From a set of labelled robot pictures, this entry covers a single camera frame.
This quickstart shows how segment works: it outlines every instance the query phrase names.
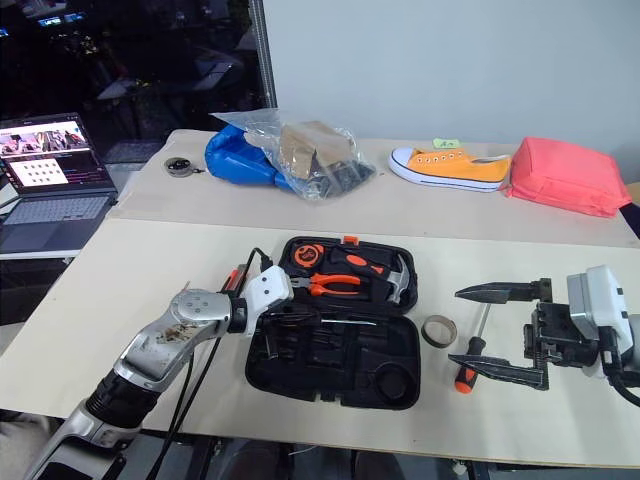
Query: open tool case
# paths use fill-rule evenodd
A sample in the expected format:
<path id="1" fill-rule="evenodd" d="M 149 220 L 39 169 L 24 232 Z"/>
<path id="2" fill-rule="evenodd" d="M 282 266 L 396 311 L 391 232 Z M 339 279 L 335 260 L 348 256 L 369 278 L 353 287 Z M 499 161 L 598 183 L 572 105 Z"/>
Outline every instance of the open tool case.
<path id="1" fill-rule="evenodd" d="M 403 316 L 418 299 L 411 254 L 355 237 L 295 237 L 280 266 L 292 278 L 294 299 L 263 316 L 247 359 L 249 383 L 300 400 L 319 396 L 350 407 L 411 407 L 420 394 L 418 332 Z M 406 287 L 394 302 L 393 284 L 385 278 L 402 270 Z M 323 278 L 317 274 L 356 276 L 361 283 L 300 286 Z"/>

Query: laptop screen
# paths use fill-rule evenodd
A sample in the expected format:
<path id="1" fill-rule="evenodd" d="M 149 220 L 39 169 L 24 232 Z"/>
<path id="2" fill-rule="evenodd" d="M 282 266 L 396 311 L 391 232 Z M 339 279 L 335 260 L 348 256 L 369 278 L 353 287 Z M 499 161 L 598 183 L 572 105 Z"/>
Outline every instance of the laptop screen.
<path id="1" fill-rule="evenodd" d="M 23 194 L 113 188 L 77 114 L 3 122 L 0 168 Z"/>

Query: laptop keyboard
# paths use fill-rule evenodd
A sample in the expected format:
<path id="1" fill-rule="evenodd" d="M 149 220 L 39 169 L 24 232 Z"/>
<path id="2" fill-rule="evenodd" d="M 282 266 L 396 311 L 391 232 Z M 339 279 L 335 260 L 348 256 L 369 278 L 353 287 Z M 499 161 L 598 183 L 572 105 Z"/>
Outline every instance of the laptop keyboard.
<path id="1" fill-rule="evenodd" d="M 20 202 L 4 224 L 91 220 L 96 218 L 107 200 L 109 197 L 80 197 Z"/>

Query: white wall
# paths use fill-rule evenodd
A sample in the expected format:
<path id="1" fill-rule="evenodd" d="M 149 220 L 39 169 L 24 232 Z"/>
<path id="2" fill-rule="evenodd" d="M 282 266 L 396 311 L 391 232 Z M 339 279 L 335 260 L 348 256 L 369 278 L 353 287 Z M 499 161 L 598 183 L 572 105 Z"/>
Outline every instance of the white wall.
<path id="1" fill-rule="evenodd" d="M 264 0 L 278 106 L 386 138 L 612 153 L 640 180 L 640 0 Z"/>

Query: clear plastic bag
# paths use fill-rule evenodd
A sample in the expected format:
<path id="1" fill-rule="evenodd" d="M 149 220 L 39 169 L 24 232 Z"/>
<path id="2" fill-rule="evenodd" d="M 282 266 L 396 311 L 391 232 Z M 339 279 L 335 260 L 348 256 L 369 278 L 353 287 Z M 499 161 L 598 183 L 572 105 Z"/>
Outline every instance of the clear plastic bag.
<path id="1" fill-rule="evenodd" d="M 260 147 L 307 200 L 338 197 L 375 173 L 348 130 L 319 121 L 294 121 L 277 108 L 212 115 L 247 132 L 247 141 Z"/>

